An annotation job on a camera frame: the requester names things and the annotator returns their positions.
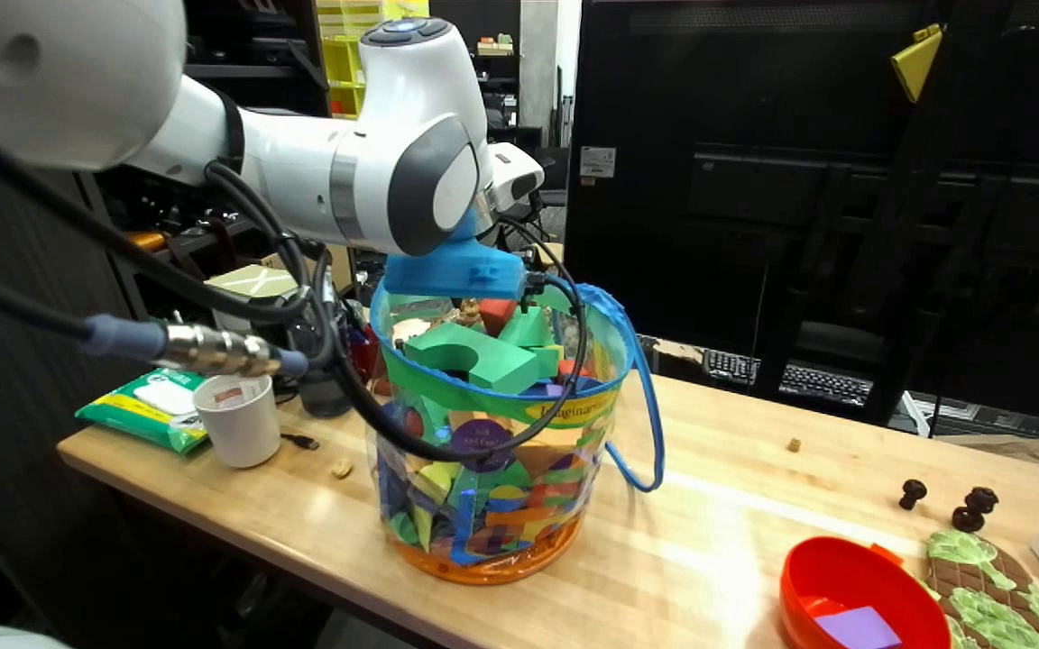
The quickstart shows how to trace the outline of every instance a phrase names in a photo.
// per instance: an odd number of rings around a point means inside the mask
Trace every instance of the wooden table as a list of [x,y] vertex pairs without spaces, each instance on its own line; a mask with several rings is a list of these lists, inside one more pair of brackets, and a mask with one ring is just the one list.
[[[250,555],[445,646],[781,646],[781,565],[811,534],[876,539],[917,574],[921,539],[986,484],[998,492],[986,537],[1039,580],[1039,465],[914,441],[783,402],[657,378],[669,417],[669,486],[633,492],[606,465],[579,544],[510,586],[457,586],[400,563],[377,520],[361,417],[313,421],[297,402],[286,429],[323,452],[283,448],[253,473],[205,452],[182,460],[137,441],[82,429],[63,456]],[[638,387],[629,381],[617,441],[650,456]],[[901,479],[927,496],[901,513]]]

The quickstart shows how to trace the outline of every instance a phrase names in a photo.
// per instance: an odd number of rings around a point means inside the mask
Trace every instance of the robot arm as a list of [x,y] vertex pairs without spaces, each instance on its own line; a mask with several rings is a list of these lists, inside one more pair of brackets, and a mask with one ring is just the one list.
[[204,182],[205,162],[232,151],[232,108],[242,175],[286,232],[422,254],[495,196],[475,71],[448,21],[378,25],[361,54],[356,123],[237,111],[182,71],[182,0],[0,0],[0,146]]

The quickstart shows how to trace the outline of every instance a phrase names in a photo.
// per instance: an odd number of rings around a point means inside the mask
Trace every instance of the red bowl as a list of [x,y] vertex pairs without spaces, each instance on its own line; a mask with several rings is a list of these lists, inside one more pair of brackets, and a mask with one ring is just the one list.
[[941,605],[885,546],[844,537],[808,537],[783,557],[783,629],[800,649],[841,649],[817,616],[872,605],[901,649],[948,649]]

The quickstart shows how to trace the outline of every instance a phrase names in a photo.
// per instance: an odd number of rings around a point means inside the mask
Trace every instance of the small brown object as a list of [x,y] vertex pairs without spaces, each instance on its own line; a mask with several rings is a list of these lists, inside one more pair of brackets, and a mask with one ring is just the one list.
[[954,527],[962,531],[962,534],[976,534],[986,527],[986,516],[976,513],[976,507],[954,507]]
[[167,233],[164,232],[129,232],[125,240],[135,240],[135,247],[141,247],[141,252],[167,247]]
[[317,441],[305,432],[283,432],[283,441],[297,444],[299,452],[317,452]]
[[351,473],[355,473],[351,460],[337,460],[337,465],[332,465],[332,479],[347,479]]
[[997,489],[990,489],[990,486],[976,486],[967,496],[962,496],[962,503],[967,507],[976,507],[976,513],[980,513],[980,516],[990,516],[992,507],[997,507]]
[[914,507],[921,496],[927,496],[927,486],[921,479],[906,479],[901,489],[901,507]]

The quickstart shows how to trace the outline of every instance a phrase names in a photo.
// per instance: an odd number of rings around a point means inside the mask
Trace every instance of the black monitor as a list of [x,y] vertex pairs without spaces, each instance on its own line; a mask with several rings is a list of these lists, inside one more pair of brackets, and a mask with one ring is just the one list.
[[1039,409],[1039,4],[584,0],[575,134],[568,265],[642,333]]

